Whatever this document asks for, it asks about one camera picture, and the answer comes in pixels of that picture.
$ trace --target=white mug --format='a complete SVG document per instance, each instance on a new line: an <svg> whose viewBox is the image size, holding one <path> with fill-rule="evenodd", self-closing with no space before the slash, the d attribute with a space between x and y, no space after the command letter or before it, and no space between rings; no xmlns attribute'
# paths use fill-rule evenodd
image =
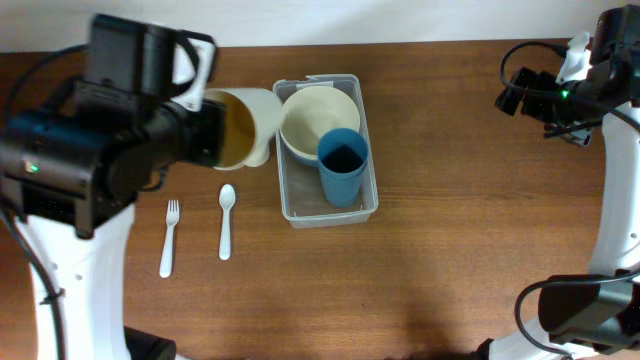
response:
<svg viewBox="0 0 640 360"><path fill-rule="evenodd" d="M204 97L226 105L218 170L258 167L269 159L269 141L284 122L282 102L266 89L207 89Z"/></svg>

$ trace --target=gray plastic storage box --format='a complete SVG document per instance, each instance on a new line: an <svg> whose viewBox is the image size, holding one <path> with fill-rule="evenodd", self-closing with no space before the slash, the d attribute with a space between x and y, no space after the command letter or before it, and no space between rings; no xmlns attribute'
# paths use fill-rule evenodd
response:
<svg viewBox="0 0 640 360"><path fill-rule="evenodd" d="M331 86L349 95L360 112L360 134L369 144L369 162L364 169L364 181L355 203L350 208L337 208L329 204L324 196L318 169L303 165L294 159L278 133L276 147L282 213L294 229L365 222L378 208L378 189L360 82L354 75L309 75L307 79L280 80L273 85L273 92L283 103L296 91L308 86Z"/></svg>

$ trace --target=spoon handle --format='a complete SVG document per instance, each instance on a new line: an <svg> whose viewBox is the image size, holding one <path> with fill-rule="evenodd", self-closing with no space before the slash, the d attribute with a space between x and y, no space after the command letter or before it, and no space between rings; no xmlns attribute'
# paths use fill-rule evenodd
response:
<svg viewBox="0 0 640 360"><path fill-rule="evenodd" d="M227 260L231 257L231 225L229 223L229 210L222 213L222 231L220 232L220 259Z"/></svg>

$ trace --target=white bowl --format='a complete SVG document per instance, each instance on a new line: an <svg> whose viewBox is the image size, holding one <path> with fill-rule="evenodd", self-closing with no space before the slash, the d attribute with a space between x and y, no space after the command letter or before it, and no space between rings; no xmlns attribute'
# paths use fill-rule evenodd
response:
<svg viewBox="0 0 640 360"><path fill-rule="evenodd" d="M360 131L360 113L351 98L329 86L311 86L297 91L284 103L284 124L280 136L301 162L318 160L318 143L337 128Z"/></svg>

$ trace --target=spoon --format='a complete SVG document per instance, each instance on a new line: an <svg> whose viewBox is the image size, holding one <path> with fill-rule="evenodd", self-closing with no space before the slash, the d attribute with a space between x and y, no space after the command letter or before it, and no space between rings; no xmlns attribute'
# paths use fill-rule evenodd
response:
<svg viewBox="0 0 640 360"><path fill-rule="evenodd" d="M236 203L236 192L233 186L226 184L220 190L220 206L222 206L222 231L220 232L220 259L227 260L231 257L231 225L229 212Z"/></svg>

